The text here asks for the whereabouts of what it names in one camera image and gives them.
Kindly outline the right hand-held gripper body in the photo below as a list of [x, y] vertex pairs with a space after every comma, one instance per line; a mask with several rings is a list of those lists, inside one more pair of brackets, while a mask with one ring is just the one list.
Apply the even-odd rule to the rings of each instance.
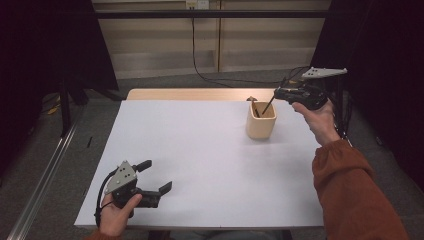
[[329, 94], [322, 88], [312, 84], [312, 80], [324, 79], [346, 74], [348, 70], [315, 68], [311, 67], [301, 75], [297, 81], [297, 86], [288, 90], [290, 97], [288, 102], [298, 102], [304, 105], [308, 110], [318, 110], [323, 107], [329, 98]]

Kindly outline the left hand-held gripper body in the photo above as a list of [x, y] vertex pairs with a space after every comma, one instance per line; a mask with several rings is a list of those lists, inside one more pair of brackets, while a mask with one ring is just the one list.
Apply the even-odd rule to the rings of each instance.
[[112, 203], [118, 208], [123, 208], [136, 194], [142, 195], [137, 208], [157, 208], [162, 197], [159, 190], [145, 191], [139, 188], [137, 186], [138, 172], [134, 170], [134, 166], [128, 161], [123, 161], [108, 182], [105, 194], [112, 195]]

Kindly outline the black brush with square head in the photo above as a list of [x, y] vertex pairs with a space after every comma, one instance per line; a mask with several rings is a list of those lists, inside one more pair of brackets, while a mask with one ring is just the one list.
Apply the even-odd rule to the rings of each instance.
[[262, 115], [264, 115], [266, 112], [267, 112], [267, 110], [268, 110], [268, 108], [270, 107], [270, 105], [272, 104], [272, 102], [273, 102], [273, 100], [275, 99], [275, 97], [273, 96], [273, 97], [271, 97], [271, 99], [270, 99], [270, 101], [267, 103], [267, 105], [266, 105], [266, 107], [264, 108], [264, 110], [262, 111]]

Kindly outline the black brush with tan tip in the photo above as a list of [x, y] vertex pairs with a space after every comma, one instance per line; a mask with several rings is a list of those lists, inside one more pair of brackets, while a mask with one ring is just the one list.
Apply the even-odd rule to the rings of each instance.
[[252, 110], [253, 110], [253, 113], [254, 113], [255, 117], [256, 118], [260, 118], [261, 117], [260, 116], [260, 113], [259, 113], [259, 111], [258, 111], [258, 109], [256, 107], [256, 104], [255, 104], [255, 101], [257, 99], [254, 98], [253, 96], [250, 96], [247, 100], [251, 102], [251, 107], [252, 107]]

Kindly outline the beige square cup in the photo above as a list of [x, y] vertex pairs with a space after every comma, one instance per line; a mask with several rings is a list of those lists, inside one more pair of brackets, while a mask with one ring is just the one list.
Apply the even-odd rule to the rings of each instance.
[[262, 115], [267, 102], [255, 101], [255, 104], [261, 117], [255, 117], [250, 103], [246, 121], [246, 133], [252, 139], [268, 139], [272, 134], [277, 119], [276, 110], [273, 105], [270, 105], [267, 112]]

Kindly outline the person's right hand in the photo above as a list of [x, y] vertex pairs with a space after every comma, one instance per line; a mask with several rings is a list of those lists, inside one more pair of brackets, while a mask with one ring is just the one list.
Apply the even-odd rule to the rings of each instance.
[[316, 141], [321, 146], [341, 139], [335, 128], [334, 105], [330, 100], [320, 109], [314, 111], [308, 110], [304, 105], [298, 102], [294, 102], [292, 107], [297, 113], [304, 117]]

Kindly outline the person's left hand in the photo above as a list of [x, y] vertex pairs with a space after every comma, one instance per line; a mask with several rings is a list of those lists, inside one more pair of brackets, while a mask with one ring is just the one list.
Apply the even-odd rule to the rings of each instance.
[[141, 194], [134, 195], [123, 208], [116, 207], [111, 194], [106, 195], [101, 203], [101, 221], [99, 231], [109, 237], [119, 237], [124, 232], [130, 213], [142, 199]]

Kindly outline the white table sheet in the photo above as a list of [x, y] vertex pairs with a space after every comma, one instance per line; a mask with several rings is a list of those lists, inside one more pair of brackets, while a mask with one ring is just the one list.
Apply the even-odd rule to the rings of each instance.
[[125, 101], [121, 104], [75, 224], [91, 228], [100, 185], [123, 161], [151, 168], [138, 185], [171, 182], [156, 208], [129, 224], [162, 229], [282, 229], [320, 226], [311, 162], [317, 143], [283, 101], [270, 138], [246, 134], [246, 101]]

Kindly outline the black curtain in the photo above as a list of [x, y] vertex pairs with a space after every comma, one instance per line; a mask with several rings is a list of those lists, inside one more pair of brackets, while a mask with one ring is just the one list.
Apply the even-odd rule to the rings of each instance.
[[424, 191], [424, 0], [331, 0], [311, 65], [345, 68], [355, 105]]
[[79, 104], [118, 88], [92, 0], [0, 0], [0, 176], [62, 86]]

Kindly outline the black horizontal bar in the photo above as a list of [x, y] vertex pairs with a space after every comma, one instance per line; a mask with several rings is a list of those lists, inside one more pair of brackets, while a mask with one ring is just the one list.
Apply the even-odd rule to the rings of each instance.
[[154, 19], [154, 18], [326, 18], [324, 10], [160, 10], [95, 12], [99, 19]]

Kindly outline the aluminium rail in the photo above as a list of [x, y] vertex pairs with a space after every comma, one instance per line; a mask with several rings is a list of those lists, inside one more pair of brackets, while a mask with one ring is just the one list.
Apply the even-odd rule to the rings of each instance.
[[335, 125], [335, 129], [336, 132], [338, 133], [338, 135], [345, 141], [347, 141], [349, 143], [349, 145], [352, 145], [347, 132], [345, 130], [344, 127], [344, 123], [343, 123], [343, 119], [342, 119], [342, 115], [339, 113], [335, 113], [334, 114], [334, 125]]
[[26, 202], [23, 210], [17, 218], [13, 228], [11, 229], [7, 240], [25, 240], [27, 234], [37, 216], [37, 213], [44, 201], [48, 188], [53, 182], [53, 178], [59, 168], [61, 161], [72, 142], [77, 126], [81, 120], [85, 108], [80, 108], [76, 111], [74, 119], [68, 123], [63, 123], [63, 133], [60, 136], [54, 152], [49, 158], [40, 179], [37, 181], [31, 196]]

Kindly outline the white wall socket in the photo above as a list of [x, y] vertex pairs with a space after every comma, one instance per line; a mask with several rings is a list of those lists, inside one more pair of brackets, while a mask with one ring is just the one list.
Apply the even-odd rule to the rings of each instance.
[[210, 7], [209, 0], [185, 0], [188, 10], [208, 10]]

